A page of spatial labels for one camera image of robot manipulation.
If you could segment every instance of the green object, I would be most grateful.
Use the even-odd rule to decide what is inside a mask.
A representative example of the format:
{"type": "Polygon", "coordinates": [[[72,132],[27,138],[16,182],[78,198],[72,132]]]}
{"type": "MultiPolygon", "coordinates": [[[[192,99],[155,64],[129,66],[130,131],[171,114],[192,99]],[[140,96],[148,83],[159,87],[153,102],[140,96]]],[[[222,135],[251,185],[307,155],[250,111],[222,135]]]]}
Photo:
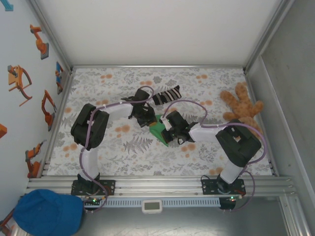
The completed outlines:
{"type": "Polygon", "coordinates": [[[161,135],[161,132],[165,129],[165,125],[159,122],[159,119],[162,115],[156,115],[157,124],[150,126],[150,133],[153,134],[157,139],[159,139],[165,146],[168,147],[168,144],[165,142],[164,138],[161,135]]]}

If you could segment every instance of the floral tablecloth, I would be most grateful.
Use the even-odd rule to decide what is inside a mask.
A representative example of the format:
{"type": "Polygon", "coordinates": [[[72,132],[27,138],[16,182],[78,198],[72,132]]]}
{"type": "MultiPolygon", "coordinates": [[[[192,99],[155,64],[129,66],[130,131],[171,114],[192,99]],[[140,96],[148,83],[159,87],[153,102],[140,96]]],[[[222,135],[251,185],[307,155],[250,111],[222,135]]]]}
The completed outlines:
{"type": "MultiPolygon", "coordinates": [[[[205,124],[225,123],[222,115],[230,108],[220,99],[220,92],[234,93],[238,82],[245,83],[242,69],[235,68],[80,68],[75,72],[71,91],[57,135],[48,175],[77,175],[79,148],[70,134],[71,126],[86,103],[96,106],[133,96],[143,85],[155,93],[180,86],[183,99],[204,105],[209,114],[205,124]]],[[[156,114],[163,114],[169,103],[156,106],[156,114]]],[[[188,121],[199,121],[204,111],[200,107],[180,102],[177,110],[188,121]]],[[[213,143],[184,143],[176,141],[166,147],[150,132],[140,128],[136,119],[121,118],[107,125],[99,146],[98,165],[102,175],[110,176],[200,176],[217,175],[224,168],[227,157],[221,147],[213,143]]],[[[254,175],[271,175],[269,162],[264,158],[248,167],[254,175]]]]}

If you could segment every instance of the brown teddy bear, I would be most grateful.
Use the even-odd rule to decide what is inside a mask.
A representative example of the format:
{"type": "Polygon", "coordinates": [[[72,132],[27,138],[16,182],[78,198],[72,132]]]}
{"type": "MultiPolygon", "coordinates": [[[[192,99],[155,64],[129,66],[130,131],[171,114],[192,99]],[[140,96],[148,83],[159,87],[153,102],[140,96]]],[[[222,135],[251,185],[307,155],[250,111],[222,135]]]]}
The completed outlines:
{"type": "Polygon", "coordinates": [[[233,111],[225,112],[223,114],[223,118],[228,121],[231,121],[232,119],[238,119],[240,122],[248,124],[251,127],[257,129],[262,134],[262,130],[253,118],[262,111],[264,106],[263,102],[257,101],[253,105],[250,101],[250,98],[248,97],[247,89],[242,83],[237,83],[235,87],[235,93],[239,98],[239,101],[228,91],[222,91],[220,93],[221,99],[227,105],[229,105],[233,111]]]}

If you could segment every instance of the baseball cap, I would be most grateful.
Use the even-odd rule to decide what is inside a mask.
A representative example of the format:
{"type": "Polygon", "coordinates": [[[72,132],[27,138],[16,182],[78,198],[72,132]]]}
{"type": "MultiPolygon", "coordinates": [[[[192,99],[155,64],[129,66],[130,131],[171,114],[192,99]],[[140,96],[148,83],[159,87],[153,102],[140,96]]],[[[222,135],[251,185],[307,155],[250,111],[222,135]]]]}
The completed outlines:
{"type": "Polygon", "coordinates": [[[82,214],[80,198],[37,189],[18,202],[13,218],[33,236],[70,236],[78,231],[82,214]]]}

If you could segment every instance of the black and white striped sock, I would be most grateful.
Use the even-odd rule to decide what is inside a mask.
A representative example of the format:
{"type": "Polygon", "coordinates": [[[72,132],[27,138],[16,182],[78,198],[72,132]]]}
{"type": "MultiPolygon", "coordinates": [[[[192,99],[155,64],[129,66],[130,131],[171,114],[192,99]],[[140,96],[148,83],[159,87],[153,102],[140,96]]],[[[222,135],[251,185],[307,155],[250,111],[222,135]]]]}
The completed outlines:
{"type": "Polygon", "coordinates": [[[181,97],[182,96],[179,93],[179,85],[177,85],[176,87],[170,90],[157,93],[156,95],[153,96],[153,101],[156,105],[162,105],[168,102],[175,101],[181,97]]]}

